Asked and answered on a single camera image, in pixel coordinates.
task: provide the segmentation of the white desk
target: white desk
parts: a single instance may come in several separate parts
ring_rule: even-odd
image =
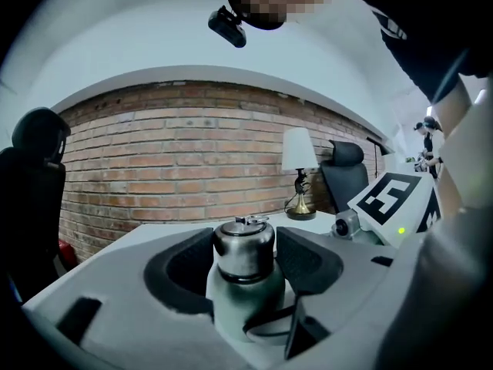
[[[125,247],[131,247],[133,245],[145,243],[147,241],[152,241],[160,239],[171,234],[181,233],[189,230],[203,229],[206,227],[216,228],[217,226],[224,223],[223,221],[209,221],[203,222],[201,224],[144,224],[131,232],[127,233],[125,236],[121,237],[113,244],[102,249],[96,255],[92,256],[90,259],[80,264],[76,268],[69,271],[67,274],[61,276],[58,280],[53,282],[47,288],[39,292],[35,297],[24,304],[26,308],[30,310],[35,310],[40,301],[43,298],[50,295],[58,286],[64,284],[67,280],[72,278],[75,274],[80,273],[84,267],[94,261],[97,257],[108,254],[111,251],[115,251]],[[313,233],[328,233],[332,225],[335,223],[335,215],[326,214],[317,211],[317,216],[313,220],[291,220],[285,213],[279,213],[274,215],[269,215],[269,223],[273,226],[274,230],[277,227],[297,227],[298,229],[303,229],[311,231]]]

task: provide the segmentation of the gold lamp base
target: gold lamp base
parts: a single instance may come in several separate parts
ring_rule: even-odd
[[[312,220],[317,215],[317,212],[307,207],[303,194],[299,193],[298,204],[287,210],[286,215],[293,220]]]

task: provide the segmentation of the thermos lid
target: thermos lid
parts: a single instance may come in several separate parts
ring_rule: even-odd
[[[248,218],[236,217],[235,220],[222,225],[221,231],[230,236],[250,236],[261,232],[267,227],[267,223],[264,220]]]
[[[274,230],[267,217],[237,217],[214,232],[217,264],[229,281],[252,283],[273,270]]]

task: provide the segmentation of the black office chair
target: black office chair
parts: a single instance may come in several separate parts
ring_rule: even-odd
[[[349,210],[347,202],[368,186],[363,150],[355,143],[330,141],[334,145],[332,160],[320,164],[322,177],[334,199],[336,213]]]
[[[59,256],[59,218],[65,185],[61,164],[69,126],[38,108],[24,115],[12,147],[0,152],[4,264],[22,302],[55,281],[67,265]],[[63,268],[57,270],[54,262]]]

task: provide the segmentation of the brick wall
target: brick wall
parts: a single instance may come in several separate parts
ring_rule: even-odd
[[[310,131],[319,160],[328,140],[358,143],[370,180],[373,133],[309,102],[210,82],[134,86],[64,111],[72,127],[60,238],[85,260],[142,223],[186,223],[274,213],[294,194],[280,170],[283,132]],[[383,160],[379,157],[379,167]],[[334,212],[317,171],[307,200]]]

